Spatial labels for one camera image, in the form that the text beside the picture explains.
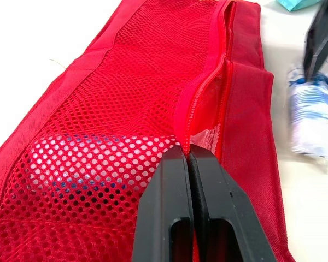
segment blue object inside bag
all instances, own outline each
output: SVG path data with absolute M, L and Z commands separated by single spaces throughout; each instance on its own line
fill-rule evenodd
M 291 150 L 328 160 L 328 76 L 305 82 L 302 67 L 288 72 Z
M 288 11 L 298 10 L 316 4 L 321 0 L 277 0 Z

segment zipper teeth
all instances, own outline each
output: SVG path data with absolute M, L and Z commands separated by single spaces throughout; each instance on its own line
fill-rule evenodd
M 229 6 L 229 4 L 233 3 L 233 0 L 228 1 L 225 3 L 225 5 L 222 7 L 221 12 L 219 13 L 219 17 L 218 17 L 218 27 L 219 27 L 219 31 L 223 32 L 223 30 L 221 30 L 222 26 L 225 26 L 224 21 L 222 19 L 222 15 L 225 12 L 226 8 Z M 227 35 L 224 36 L 224 38 L 221 40 L 221 44 L 227 44 L 226 43 L 226 39 Z M 216 77 L 216 75 L 218 74 L 219 71 L 221 71 L 223 65 L 224 65 L 224 60 L 225 60 L 225 55 L 226 53 L 222 53 L 220 54 L 220 58 L 219 58 L 219 63 L 216 67 L 216 69 L 202 82 L 202 84 L 200 85 L 200 87 L 198 88 L 197 92 L 194 95 L 194 99 L 193 102 L 191 104 L 191 109 L 190 109 L 190 113 L 188 115 L 188 121 L 187 121 L 187 125 L 186 125 L 186 130 L 185 130 L 185 135 L 184 135 L 184 143 L 183 143 L 183 151 L 186 155 L 189 154 L 189 147 L 190 147 L 190 131 L 191 131 L 191 124 L 192 124 L 192 120 L 196 111 L 196 107 L 197 107 L 197 102 L 201 96 L 201 94 L 203 93 L 203 91 L 206 89 L 206 87 L 209 85 L 209 83 Z
M 230 90 L 231 90 L 231 84 L 232 84 L 232 72 L 233 72 L 233 63 L 231 61 L 231 55 L 232 55 L 232 41 L 233 41 L 233 30 L 231 26 L 231 22 L 235 18 L 235 12 L 236 12 L 236 5 L 235 2 L 232 4 L 231 8 L 231 16 L 228 24 L 228 31 L 229 31 L 229 43 L 227 44 L 227 54 L 225 57 L 226 65 L 227 65 L 227 81 L 226 81 L 226 87 L 223 90 L 223 95 L 221 99 L 221 103 L 219 106 L 219 118 L 218 123 L 221 124 L 220 126 L 220 136 L 218 138 L 218 146 L 215 149 L 215 156 L 218 160 L 222 160 L 222 143 L 224 140 L 224 131 L 225 131 L 225 125 L 224 125 L 224 119 L 226 117 L 226 109 L 227 109 L 227 103 L 230 96 Z

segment white table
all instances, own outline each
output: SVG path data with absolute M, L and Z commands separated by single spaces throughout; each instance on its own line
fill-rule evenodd
M 84 51 L 119 2 L 0 1 L 0 145 L 49 83 Z M 298 262 L 328 261 L 328 169 L 292 155 L 286 127 L 285 74 L 303 54 L 318 6 L 290 14 L 273 0 L 259 3 L 265 64 L 275 76 L 272 119 L 289 248 Z

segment red fabric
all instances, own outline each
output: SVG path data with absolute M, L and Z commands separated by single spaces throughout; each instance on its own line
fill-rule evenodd
M 216 155 L 293 261 L 259 19 L 247 2 L 123 0 L 0 148 L 0 261 L 130 261 L 162 154 L 216 125 Z

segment red zipper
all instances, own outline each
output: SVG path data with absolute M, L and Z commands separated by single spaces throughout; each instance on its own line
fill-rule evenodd
M 218 75 L 219 72 L 221 72 L 224 68 L 224 66 L 226 66 L 226 72 L 227 72 L 227 80 L 226 80 L 226 86 L 223 90 L 223 94 L 221 97 L 221 103 L 219 106 L 219 116 L 218 116 L 218 123 L 222 123 L 223 119 L 225 118 L 225 111 L 226 111 L 226 104 L 227 104 L 227 97 L 228 94 L 230 92 L 230 85 L 231 85 L 231 79 L 232 79 L 232 63 L 230 61 L 227 61 L 227 59 L 230 59 L 231 57 L 231 43 L 232 43 L 232 39 L 231 34 L 232 34 L 232 29 L 231 29 L 231 21 L 233 21 L 234 15 L 235 15 L 235 1 L 236 0 L 230 0 L 230 1 L 226 1 L 225 5 L 222 7 L 221 12 L 219 14 L 218 17 L 218 29 L 220 33 L 224 33 L 226 32 L 226 35 L 221 36 L 221 41 L 219 43 L 221 50 L 220 50 L 220 59 L 219 59 L 219 63 L 217 65 L 217 67 L 215 68 L 215 70 L 210 74 L 210 76 L 208 76 L 203 82 L 202 84 L 199 86 L 199 88 L 197 89 L 195 95 L 194 95 L 194 99 L 193 102 L 191 104 L 191 108 L 188 114 L 188 119 L 186 121 L 186 130 L 185 130 L 185 140 L 183 142 L 182 148 L 185 154 L 189 153 L 190 150 L 190 137 L 191 137 L 191 128 L 192 128 L 192 121 L 194 119 L 194 115 L 196 112 L 196 108 L 197 108 L 197 103 L 199 102 L 201 95 L 203 94 L 203 92 L 205 91 L 205 89 L 207 88 L 207 86 L 211 83 L 211 81 L 213 81 L 213 79 Z M 231 13 L 230 13 L 230 17 L 227 21 L 224 21 L 224 15 L 228 15 L 226 11 L 226 9 L 231 5 Z M 219 138 L 219 143 L 218 145 L 221 145 L 222 142 L 222 135 Z M 221 152 L 215 152 L 215 155 L 217 156 L 217 154 L 221 155 Z
M 233 30 L 232 30 L 232 23 L 235 19 L 235 13 L 236 13 L 236 5 L 233 2 L 231 6 L 231 13 L 230 13 L 230 19 L 228 20 L 227 25 L 227 35 L 228 35 L 228 43 L 227 43 L 227 53 L 225 56 L 225 63 L 226 63 L 226 85 L 222 89 L 223 95 L 219 106 L 219 117 L 218 117 L 218 123 L 220 124 L 220 135 L 219 140 L 217 143 L 217 147 L 215 149 L 215 156 L 218 160 L 222 160 L 222 143 L 224 140 L 224 123 L 226 118 L 226 110 L 227 110 L 227 104 L 229 101 L 230 96 L 230 90 L 232 85 L 232 74 L 233 74 L 233 63 L 231 62 L 231 55 L 232 55 L 232 42 L 233 42 Z

